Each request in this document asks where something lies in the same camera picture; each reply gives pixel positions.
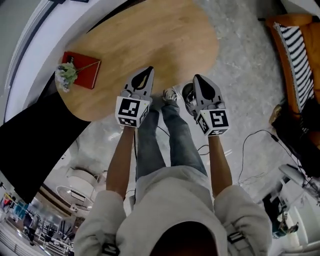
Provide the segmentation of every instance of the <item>sneaker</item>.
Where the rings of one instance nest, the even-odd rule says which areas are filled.
[[[183,87],[182,98],[184,100],[185,108],[188,111],[188,113],[194,118],[197,118],[197,112],[196,112],[197,101],[196,101],[196,94],[194,91],[194,84],[192,82],[187,83]]]
[[[169,88],[163,91],[162,95],[163,100],[166,101],[175,101],[177,103],[177,93],[173,88]]]

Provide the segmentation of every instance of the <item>table top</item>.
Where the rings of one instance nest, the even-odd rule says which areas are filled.
[[[71,51],[101,60],[94,89],[72,85],[58,92],[70,112],[85,121],[113,114],[117,96],[136,70],[153,66],[152,93],[205,74],[215,63],[218,39],[193,0],[147,0],[106,20]]]

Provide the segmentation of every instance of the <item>jeans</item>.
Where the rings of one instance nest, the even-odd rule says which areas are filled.
[[[192,140],[188,124],[180,117],[174,100],[167,100],[161,108],[163,120],[170,138],[171,166],[189,166],[207,175],[205,166]],[[151,106],[148,115],[138,129],[136,179],[166,167],[156,139],[159,112]]]

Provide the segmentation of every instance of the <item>black white striped pillow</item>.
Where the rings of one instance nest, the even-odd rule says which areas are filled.
[[[298,26],[278,25],[291,66],[297,105],[301,112],[307,99],[314,96],[314,80],[309,66],[304,38]]]

